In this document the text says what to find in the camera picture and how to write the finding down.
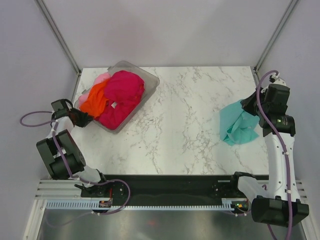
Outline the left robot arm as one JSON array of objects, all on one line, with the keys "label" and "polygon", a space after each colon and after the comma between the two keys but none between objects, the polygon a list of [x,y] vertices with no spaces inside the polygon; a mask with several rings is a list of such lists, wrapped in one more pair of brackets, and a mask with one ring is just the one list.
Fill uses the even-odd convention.
[{"label": "left robot arm", "polygon": [[86,127],[93,117],[74,108],[68,99],[58,99],[51,106],[50,133],[36,143],[49,175],[54,180],[81,181],[92,186],[92,191],[99,197],[106,196],[110,191],[109,183],[99,170],[87,165],[71,135],[74,127]]}]

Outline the magenta t shirt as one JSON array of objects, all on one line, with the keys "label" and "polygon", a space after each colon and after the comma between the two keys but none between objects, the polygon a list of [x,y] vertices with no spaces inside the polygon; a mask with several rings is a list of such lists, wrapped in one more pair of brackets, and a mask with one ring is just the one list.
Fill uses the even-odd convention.
[{"label": "magenta t shirt", "polygon": [[114,73],[104,89],[108,102],[98,122],[109,130],[117,129],[141,102],[144,91],[145,82],[137,74],[125,70]]}]

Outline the orange t shirt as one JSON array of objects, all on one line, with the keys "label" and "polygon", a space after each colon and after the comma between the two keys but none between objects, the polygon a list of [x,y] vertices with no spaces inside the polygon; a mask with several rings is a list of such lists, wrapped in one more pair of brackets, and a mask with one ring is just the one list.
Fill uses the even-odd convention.
[{"label": "orange t shirt", "polygon": [[99,117],[105,110],[105,107],[109,101],[104,95],[105,87],[108,84],[108,79],[101,83],[95,84],[87,97],[87,99],[79,106],[79,109],[83,113],[88,113],[88,115],[93,118]]}]

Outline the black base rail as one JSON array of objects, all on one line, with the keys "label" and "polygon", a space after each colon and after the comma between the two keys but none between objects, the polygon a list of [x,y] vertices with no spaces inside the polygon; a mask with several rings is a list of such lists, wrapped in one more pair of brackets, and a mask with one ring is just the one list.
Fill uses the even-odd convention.
[{"label": "black base rail", "polygon": [[105,175],[102,186],[78,185],[83,198],[108,198],[116,206],[218,205],[243,199],[232,175]]}]

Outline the aluminium frame post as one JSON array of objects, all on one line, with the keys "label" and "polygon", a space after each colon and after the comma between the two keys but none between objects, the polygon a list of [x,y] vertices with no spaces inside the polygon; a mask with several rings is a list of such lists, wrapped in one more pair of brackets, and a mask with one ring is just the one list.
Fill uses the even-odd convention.
[{"label": "aluminium frame post", "polygon": [[267,42],[267,45],[263,49],[257,63],[252,68],[253,71],[257,74],[260,68],[262,67],[263,63],[265,62],[269,52],[273,48],[274,44],[276,43],[277,39],[279,38],[280,34],[284,30],[287,22],[289,21],[291,15],[295,11],[297,5],[300,3],[300,0],[290,0],[288,6],[286,7],[284,13],[282,14],[275,30],[273,31],[270,39]]},{"label": "aluminium frame post", "polygon": [[72,52],[70,51],[70,48],[68,47],[61,31],[59,30],[58,25],[56,24],[56,21],[54,20],[52,14],[50,13],[49,8],[47,7],[44,0],[35,0],[34,1],[39,8],[41,14],[43,15],[44,19],[46,20],[49,28],[51,29],[54,37],[56,38],[59,46],[61,47],[62,51],[64,52],[65,56],[67,57],[70,65],[72,66],[75,73],[80,76],[82,71],[76,62]]}]

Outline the right aluminium frame post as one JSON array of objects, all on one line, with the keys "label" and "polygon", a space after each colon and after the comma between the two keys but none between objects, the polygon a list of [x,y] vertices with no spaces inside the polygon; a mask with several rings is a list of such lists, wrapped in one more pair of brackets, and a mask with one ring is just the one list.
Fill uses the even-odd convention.
[{"label": "right aluminium frame post", "polygon": [[284,13],[282,14],[275,30],[273,31],[270,39],[267,42],[267,45],[263,49],[257,63],[252,68],[253,71],[257,74],[260,68],[262,67],[263,63],[265,62],[269,52],[273,48],[274,44],[276,43],[277,39],[279,38],[280,34],[284,30],[287,22],[289,21],[291,15],[295,11],[297,5],[300,3],[300,0],[290,0],[288,6],[286,7]]}]

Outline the clear plastic bin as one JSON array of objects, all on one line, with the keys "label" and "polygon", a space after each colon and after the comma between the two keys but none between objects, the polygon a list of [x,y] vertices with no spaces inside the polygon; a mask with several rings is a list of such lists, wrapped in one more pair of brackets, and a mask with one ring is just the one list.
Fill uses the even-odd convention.
[{"label": "clear plastic bin", "polygon": [[156,91],[158,77],[127,61],[120,61],[96,76],[77,98],[74,107],[93,122],[118,133]]}]

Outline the light pink t shirt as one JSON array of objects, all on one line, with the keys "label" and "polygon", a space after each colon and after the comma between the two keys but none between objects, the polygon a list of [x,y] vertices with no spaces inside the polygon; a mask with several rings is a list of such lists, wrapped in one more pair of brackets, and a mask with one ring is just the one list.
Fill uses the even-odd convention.
[{"label": "light pink t shirt", "polygon": [[106,80],[108,80],[111,77],[111,75],[108,72],[105,72],[103,74],[100,74],[99,76],[96,77],[96,79],[93,82],[93,85],[90,89],[85,90],[82,95],[79,96],[78,98],[78,106],[80,107],[89,97],[90,91],[93,88],[93,86],[100,84]]}]

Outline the teal t shirt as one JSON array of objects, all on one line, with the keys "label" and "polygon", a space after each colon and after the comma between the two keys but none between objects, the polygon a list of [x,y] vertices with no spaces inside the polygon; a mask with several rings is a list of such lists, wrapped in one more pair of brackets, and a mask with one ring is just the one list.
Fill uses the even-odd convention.
[{"label": "teal t shirt", "polygon": [[241,100],[219,111],[219,137],[230,146],[247,144],[259,137],[255,128],[259,117],[243,110]]}]

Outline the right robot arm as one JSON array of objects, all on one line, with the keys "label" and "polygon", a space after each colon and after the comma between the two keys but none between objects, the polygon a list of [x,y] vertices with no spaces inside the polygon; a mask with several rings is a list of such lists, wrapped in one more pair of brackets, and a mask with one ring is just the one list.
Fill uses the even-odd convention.
[{"label": "right robot arm", "polygon": [[252,219],[288,228],[309,215],[309,206],[301,202],[293,160],[296,126],[286,114],[290,88],[272,83],[242,100],[242,108],[259,118],[268,154],[268,186],[263,189],[258,179],[249,173],[235,172],[229,191],[235,197],[243,194],[251,203]]}]

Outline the left aluminium frame post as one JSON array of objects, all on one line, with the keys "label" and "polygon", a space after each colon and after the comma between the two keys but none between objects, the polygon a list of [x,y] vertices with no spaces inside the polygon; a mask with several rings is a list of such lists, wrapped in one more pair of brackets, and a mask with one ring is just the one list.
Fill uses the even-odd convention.
[{"label": "left aluminium frame post", "polygon": [[47,7],[44,0],[35,0],[34,1],[39,8],[41,14],[43,15],[44,19],[46,20],[49,28],[51,29],[54,37],[56,38],[59,46],[61,47],[62,51],[64,52],[65,56],[67,57],[70,65],[72,66],[75,73],[80,76],[82,71],[76,62],[72,52],[70,51],[70,48],[68,47],[61,31],[59,30],[58,25],[56,24],[56,21],[54,20],[52,14],[50,13],[49,8]]}]

